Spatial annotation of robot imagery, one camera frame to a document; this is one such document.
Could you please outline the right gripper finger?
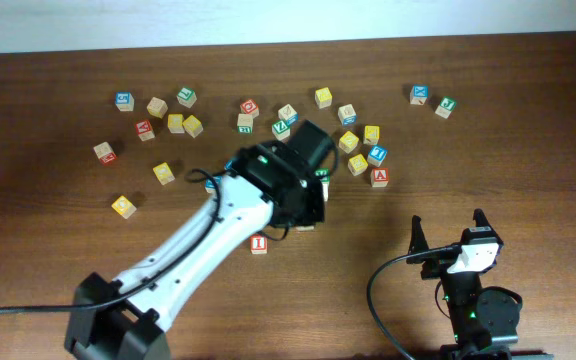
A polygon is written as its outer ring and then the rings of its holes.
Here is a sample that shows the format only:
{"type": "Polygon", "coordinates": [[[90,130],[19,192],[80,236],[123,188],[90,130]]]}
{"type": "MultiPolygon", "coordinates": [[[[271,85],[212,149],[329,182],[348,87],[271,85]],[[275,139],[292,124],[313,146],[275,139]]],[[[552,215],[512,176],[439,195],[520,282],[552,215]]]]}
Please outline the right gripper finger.
{"type": "Polygon", "coordinates": [[[411,220],[411,240],[408,247],[408,258],[406,259],[406,263],[423,263],[426,259],[424,252],[428,250],[428,243],[421,226],[421,218],[417,215],[413,215],[411,220]]]}
{"type": "Polygon", "coordinates": [[[484,211],[480,208],[476,208],[473,212],[473,221],[477,228],[489,228],[490,223],[487,220],[484,211]]]}

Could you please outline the red I block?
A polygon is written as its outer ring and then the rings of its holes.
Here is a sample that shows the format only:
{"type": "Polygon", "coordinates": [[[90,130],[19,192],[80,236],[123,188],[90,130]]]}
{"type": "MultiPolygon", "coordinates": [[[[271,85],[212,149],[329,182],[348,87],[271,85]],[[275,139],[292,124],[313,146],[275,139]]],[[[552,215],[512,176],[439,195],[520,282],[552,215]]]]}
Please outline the red I block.
{"type": "Polygon", "coordinates": [[[268,252],[268,239],[261,235],[251,236],[250,251],[254,255],[266,254],[268,252]]]}

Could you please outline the green V block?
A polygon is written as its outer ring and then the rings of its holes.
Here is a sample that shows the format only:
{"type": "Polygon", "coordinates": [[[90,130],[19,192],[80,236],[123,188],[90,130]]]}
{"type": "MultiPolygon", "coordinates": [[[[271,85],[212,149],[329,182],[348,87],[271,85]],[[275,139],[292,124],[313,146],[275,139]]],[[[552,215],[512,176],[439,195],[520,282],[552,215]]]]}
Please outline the green V block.
{"type": "Polygon", "coordinates": [[[325,202],[327,202],[329,197],[329,185],[330,185],[329,170],[327,168],[317,169],[315,171],[315,175],[322,184],[323,199],[325,202]]]}

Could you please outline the yellow block lower right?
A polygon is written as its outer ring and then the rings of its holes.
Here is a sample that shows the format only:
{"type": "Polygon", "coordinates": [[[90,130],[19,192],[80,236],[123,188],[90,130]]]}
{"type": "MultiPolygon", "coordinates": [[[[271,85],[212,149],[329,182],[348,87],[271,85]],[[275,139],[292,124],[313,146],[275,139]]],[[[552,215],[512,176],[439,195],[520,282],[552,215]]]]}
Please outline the yellow block lower right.
{"type": "Polygon", "coordinates": [[[364,173],[368,168],[368,162],[362,154],[357,154],[348,160],[348,169],[353,176],[364,173]]]}

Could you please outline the yellow block centre right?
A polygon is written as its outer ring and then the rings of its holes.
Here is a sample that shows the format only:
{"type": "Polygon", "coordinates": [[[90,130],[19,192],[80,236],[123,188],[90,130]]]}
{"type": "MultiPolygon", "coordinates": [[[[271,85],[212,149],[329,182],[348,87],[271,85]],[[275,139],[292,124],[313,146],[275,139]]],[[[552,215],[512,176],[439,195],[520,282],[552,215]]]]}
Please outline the yellow block centre right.
{"type": "Polygon", "coordinates": [[[338,146],[346,154],[351,153],[356,149],[359,143],[359,138],[351,131],[346,131],[339,139],[338,146]]]}

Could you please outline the blue F block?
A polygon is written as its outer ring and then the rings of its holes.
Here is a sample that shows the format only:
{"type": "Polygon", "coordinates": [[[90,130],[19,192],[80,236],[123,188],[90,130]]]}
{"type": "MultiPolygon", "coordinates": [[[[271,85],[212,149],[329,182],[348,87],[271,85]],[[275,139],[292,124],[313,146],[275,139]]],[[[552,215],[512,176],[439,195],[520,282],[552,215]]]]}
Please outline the blue F block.
{"type": "Polygon", "coordinates": [[[225,164],[224,169],[225,169],[225,170],[231,169],[233,162],[234,162],[233,159],[229,160],[229,161],[225,164]]]}

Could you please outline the blue T block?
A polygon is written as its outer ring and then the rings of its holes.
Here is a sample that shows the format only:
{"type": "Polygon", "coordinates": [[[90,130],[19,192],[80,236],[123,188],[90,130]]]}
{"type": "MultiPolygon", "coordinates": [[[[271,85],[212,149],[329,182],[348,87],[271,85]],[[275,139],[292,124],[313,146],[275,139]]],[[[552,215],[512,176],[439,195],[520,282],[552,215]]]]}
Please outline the blue T block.
{"type": "Polygon", "coordinates": [[[379,167],[386,158],[387,154],[388,154],[387,149],[379,145],[374,145],[367,155],[367,162],[370,165],[379,167]]]}

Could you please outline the wood block blue side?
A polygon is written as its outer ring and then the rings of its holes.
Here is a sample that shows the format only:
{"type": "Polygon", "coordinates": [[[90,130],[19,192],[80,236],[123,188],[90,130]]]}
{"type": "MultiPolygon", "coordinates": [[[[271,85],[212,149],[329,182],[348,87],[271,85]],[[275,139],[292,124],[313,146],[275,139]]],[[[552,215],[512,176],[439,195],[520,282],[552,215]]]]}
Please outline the wood block blue side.
{"type": "Polygon", "coordinates": [[[278,110],[278,118],[285,121],[288,126],[292,126],[298,121],[298,113],[292,105],[286,104],[278,110]]]}

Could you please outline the yellow block upper right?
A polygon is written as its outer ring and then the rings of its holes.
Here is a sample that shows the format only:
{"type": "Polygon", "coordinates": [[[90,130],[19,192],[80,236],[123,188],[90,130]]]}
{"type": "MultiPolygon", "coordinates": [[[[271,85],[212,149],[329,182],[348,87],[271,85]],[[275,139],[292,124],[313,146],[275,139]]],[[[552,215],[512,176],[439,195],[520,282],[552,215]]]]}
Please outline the yellow block upper right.
{"type": "Polygon", "coordinates": [[[380,139],[380,127],[376,125],[366,125],[364,127],[363,143],[366,145],[377,145],[380,139]]]}

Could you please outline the wood block green side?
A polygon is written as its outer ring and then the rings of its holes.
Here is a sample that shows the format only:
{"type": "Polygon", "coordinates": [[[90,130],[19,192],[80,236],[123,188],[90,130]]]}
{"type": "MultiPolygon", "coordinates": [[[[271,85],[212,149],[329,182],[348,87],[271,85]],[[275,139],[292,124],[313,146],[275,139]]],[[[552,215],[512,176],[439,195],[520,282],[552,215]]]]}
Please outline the wood block green side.
{"type": "Polygon", "coordinates": [[[253,132],[254,118],[250,114],[240,113],[237,118],[237,130],[241,134],[253,132]]]}

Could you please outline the green J block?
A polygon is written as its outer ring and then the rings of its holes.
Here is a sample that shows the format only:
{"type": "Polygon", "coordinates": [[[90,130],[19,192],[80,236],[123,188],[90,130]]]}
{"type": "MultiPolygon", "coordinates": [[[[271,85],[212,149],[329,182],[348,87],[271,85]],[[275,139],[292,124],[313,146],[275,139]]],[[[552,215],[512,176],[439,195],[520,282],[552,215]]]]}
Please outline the green J block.
{"type": "Polygon", "coordinates": [[[457,106],[457,102],[450,97],[443,97],[435,110],[435,114],[448,119],[457,106]]]}

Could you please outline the yellow block pair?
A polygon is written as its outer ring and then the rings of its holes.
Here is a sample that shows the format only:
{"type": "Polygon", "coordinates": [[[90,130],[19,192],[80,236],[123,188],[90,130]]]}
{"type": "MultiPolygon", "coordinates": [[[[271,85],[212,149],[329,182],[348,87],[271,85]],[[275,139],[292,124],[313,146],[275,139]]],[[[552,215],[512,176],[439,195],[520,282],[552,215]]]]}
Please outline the yellow block pair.
{"type": "Polygon", "coordinates": [[[184,133],[183,126],[184,116],[182,114],[169,114],[167,118],[167,127],[172,134],[184,133]]]}
{"type": "Polygon", "coordinates": [[[187,117],[183,121],[182,126],[185,132],[188,133],[192,138],[196,138],[203,132],[203,124],[194,115],[187,117]]]}

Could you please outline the plain wooden block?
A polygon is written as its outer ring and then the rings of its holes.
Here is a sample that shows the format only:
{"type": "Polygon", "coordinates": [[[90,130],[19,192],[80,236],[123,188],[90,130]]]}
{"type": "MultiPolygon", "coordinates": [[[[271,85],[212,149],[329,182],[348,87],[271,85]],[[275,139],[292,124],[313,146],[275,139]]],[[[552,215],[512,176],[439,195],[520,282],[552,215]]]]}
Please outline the plain wooden block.
{"type": "Polygon", "coordinates": [[[152,97],[147,105],[147,111],[151,116],[162,119],[168,111],[168,105],[164,100],[152,97]]]}

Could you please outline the yellow block lower left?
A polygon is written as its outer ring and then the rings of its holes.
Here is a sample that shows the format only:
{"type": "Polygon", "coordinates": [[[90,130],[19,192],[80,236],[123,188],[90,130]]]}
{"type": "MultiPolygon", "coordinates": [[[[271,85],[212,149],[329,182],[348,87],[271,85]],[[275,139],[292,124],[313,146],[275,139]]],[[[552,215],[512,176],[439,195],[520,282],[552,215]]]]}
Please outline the yellow block lower left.
{"type": "Polygon", "coordinates": [[[119,196],[111,205],[111,207],[124,219],[130,218],[137,210],[137,208],[124,196],[119,196]]]}

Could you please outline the wood block red side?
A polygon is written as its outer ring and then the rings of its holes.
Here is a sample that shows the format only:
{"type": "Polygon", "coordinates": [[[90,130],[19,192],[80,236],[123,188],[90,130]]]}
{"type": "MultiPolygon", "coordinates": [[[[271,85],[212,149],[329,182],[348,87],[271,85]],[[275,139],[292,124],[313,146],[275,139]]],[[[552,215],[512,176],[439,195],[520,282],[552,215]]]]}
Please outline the wood block red side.
{"type": "Polygon", "coordinates": [[[107,165],[117,159],[117,156],[108,142],[103,142],[93,147],[98,160],[107,165]]]}

